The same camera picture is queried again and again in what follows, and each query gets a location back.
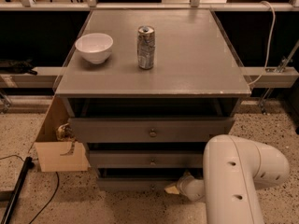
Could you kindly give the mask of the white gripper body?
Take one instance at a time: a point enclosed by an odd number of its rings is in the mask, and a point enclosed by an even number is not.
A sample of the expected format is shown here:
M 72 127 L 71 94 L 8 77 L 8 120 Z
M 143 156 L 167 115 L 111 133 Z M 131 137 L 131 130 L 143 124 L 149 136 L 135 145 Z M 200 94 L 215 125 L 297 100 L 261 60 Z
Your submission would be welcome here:
M 185 196 L 195 193 L 195 178 L 192 175 L 184 175 L 177 182 L 178 191 Z

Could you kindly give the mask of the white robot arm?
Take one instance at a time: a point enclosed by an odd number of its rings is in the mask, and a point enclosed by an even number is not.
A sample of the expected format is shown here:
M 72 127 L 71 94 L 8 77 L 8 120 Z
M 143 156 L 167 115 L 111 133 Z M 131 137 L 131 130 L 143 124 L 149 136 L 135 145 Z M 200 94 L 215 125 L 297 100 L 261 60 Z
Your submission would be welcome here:
M 282 184 L 290 165 L 275 147 L 233 135 L 206 144 L 203 177 L 189 172 L 164 188 L 206 204 L 207 224 L 264 224 L 256 191 Z

